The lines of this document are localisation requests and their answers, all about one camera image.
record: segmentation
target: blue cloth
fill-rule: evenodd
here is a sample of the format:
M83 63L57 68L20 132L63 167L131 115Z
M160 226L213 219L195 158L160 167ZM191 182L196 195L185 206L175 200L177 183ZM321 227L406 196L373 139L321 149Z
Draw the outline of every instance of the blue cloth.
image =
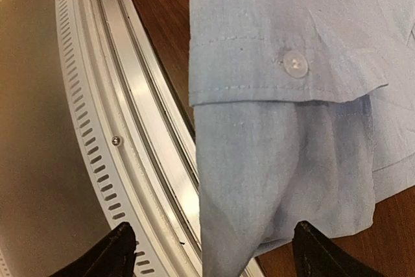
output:
M204 277L415 184L415 0L191 0ZM307 60L289 75L289 51Z

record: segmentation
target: metal screw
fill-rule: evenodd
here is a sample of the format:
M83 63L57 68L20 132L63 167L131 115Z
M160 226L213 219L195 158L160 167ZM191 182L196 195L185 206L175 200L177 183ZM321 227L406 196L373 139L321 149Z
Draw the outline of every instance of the metal screw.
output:
M111 139L111 143L112 143L112 145L114 145L114 146L118 146L118 145L120 145L120 144L121 144L121 138L120 138L119 136L114 136L114 137Z

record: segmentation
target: button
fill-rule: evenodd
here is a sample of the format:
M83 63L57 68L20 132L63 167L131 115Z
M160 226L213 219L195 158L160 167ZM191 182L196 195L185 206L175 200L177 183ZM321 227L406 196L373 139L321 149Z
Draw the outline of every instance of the button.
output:
M287 73L294 78L302 78L309 71L309 66L304 55L296 50L285 53L283 63Z

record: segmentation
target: brown wooden surface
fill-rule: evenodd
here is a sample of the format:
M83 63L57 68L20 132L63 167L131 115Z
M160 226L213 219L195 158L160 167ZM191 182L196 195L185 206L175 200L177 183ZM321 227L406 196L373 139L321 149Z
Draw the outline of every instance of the brown wooden surface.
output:
M186 112L188 107L189 0L133 0ZM336 239L345 251L387 276L415 277L415 187L376 206L374 225ZM294 277L290 245L260 257L268 277Z

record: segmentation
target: bolt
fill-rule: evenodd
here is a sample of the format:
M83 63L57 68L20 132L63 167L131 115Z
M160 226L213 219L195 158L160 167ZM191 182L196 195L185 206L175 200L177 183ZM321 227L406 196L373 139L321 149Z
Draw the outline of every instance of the bolt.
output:
M118 146L118 145L120 145L120 144L121 144L121 138L120 138L119 136L114 136L114 137L111 139L111 143L112 143L112 145L114 145L114 146Z

